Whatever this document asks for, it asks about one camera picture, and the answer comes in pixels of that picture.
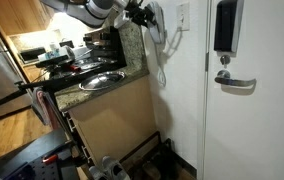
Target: door handle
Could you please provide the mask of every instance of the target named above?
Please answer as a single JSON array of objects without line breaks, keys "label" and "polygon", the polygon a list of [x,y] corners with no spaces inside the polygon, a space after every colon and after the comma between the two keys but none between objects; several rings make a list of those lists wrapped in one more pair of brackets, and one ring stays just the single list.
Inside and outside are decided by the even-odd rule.
[{"label": "door handle", "polygon": [[214,80],[215,82],[223,85],[236,86],[236,87],[247,87],[254,85],[256,83],[256,79],[247,80],[247,81],[231,79],[231,74],[227,70],[219,71],[217,77]]}]

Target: sneaker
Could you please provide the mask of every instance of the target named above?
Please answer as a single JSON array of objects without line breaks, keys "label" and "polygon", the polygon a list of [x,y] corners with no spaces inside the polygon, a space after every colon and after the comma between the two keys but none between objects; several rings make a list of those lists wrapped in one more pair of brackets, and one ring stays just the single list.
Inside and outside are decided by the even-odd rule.
[{"label": "sneaker", "polygon": [[106,176],[106,174],[102,172],[99,168],[97,168],[96,166],[90,167],[89,171],[94,180],[108,180],[109,179]]},{"label": "sneaker", "polygon": [[110,156],[104,156],[102,159],[102,165],[106,173],[113,180],[131,180],[129,175],[125,172],[119,161],[111,158]]}]

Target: cabinet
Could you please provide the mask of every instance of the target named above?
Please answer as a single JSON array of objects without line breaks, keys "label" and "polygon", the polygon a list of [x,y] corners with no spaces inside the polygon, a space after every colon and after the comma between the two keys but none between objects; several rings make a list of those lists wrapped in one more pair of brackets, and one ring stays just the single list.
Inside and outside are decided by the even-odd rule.
[{"label": "cabinet", "polygon": [[68,111],[94,163],[123,158],[156,131],[148,77]]},{"label": "cabinet", "polygon": [[41,75],[41,69],[35,66],[23,67],[23,71],[30,82],[34,81]]},{"label": "cabinet", "polygon": [[0,26],[6,35],[45,30],[52,15],[39,0],[0,0]]}]

